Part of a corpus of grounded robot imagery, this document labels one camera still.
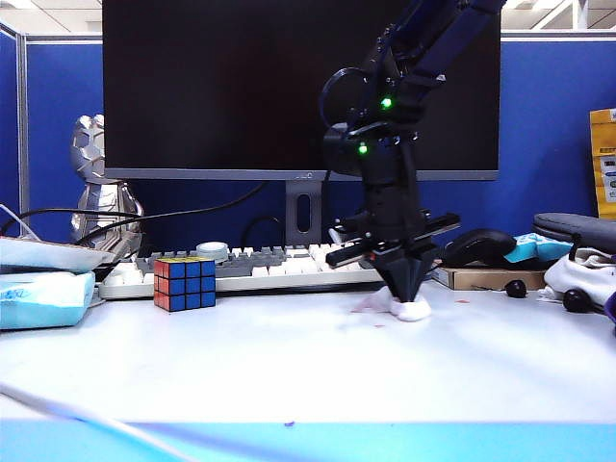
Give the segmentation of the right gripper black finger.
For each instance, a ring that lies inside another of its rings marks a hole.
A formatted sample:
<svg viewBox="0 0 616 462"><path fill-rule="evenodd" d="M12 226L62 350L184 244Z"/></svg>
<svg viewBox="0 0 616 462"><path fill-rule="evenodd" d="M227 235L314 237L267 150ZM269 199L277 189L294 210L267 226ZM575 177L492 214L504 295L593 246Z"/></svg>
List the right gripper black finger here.
<svg viewBox="0 0 616 462"><path fill-rule="evenodd" d="M410 300L409 266L405 253L401 249L374 251L372 266L385 281L391 294L400 302Z"/></svg>
<svg viewBox="0 0 616 462"><path fill-rule="evenodd" d="M426 248L414 252L410 259L410 292L409 301L414 301L426 275L430 272L438 254L437 248Z"/></svg>

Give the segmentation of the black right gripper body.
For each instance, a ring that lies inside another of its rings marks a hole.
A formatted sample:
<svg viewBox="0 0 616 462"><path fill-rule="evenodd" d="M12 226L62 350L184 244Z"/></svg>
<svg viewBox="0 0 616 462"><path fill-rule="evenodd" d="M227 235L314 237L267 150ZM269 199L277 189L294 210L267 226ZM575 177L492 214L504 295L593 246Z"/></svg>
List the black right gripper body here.
<svg viewBox="0 0 616 462"><path fill-rule="evenodd" d="M398 259L432 260L432 238L459 226L457 214L434 218L421 208L415 186L367 185L364 210L338 219L330 229L343 247L329 252L325 261L339 268L365 258L381 268Z"/></svg>

